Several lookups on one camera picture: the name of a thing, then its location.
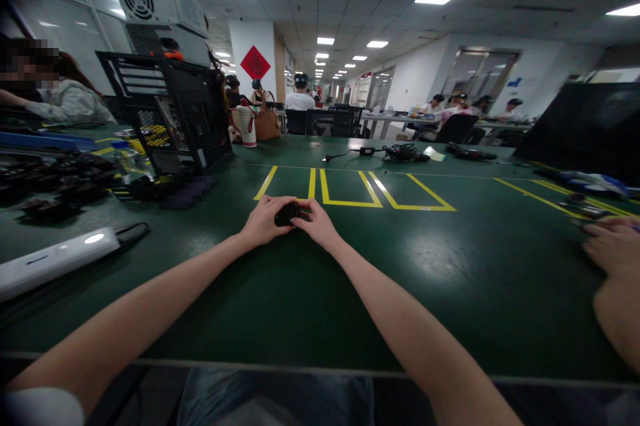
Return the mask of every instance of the forearm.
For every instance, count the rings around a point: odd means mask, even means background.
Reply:
[[[424,306],[344,241],[329,252],[393,354],[429,397],[439,425],[520,424],[480,366]]]
[[[240,236],[232,236],[144,283],[80,326],[9,388],[66,389],[81,398],[88,414],[114,376],[153,344],[226,266],[250,249]]]

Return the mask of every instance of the bag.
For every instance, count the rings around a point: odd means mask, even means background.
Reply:
[[[255,115],[255,136],[258,141],[266,141],[280,137],[280,119],[275,108],[267,107],[267,95],[270,94],[273,102],[275,98],[270,91],[262,95],[262,106]]]

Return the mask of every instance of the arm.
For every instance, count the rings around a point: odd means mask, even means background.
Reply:
[[[113,378],[153,344],[230,263],[292,230],[276,227],[273,218],[294,200],[262,196],[239,234],[104,308],[14,378],[7,389],[66,389],[80,400],[87,418]]]
[[[439,425],[520,425],[470,354],[424,306],[338,235],[314,199],[309,221],[293,224],[342,266],[373,322],[411,378],[429,397]]]
[[[637,217],[615,217],[585,226],[584,244],[607,280],[593,298],[598,324],[613,348],[640,374],[640,227]]]

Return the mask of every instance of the white shirt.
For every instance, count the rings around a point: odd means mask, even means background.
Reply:
[[[54,123],[118,124],[94,91],[72,79],[60,81],[58,89],[40,89],[42,103],[30,101],[26,110]]]
[[[315,101],[306,93],[289,93],[285,99],[285,108],[296,111],[315,109]]]

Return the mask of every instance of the white wall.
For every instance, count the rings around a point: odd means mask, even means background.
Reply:
[[[271,65],[267,74],[261,79],[262,87],[275,96],[275,46],[273,40],[273,23],[270,21],[229,21],[233,59],[236,65],[236,76],[240,81],[240,93],[250,97],[253,93],[253,78],[240,66],[252,46],[255,46]]]

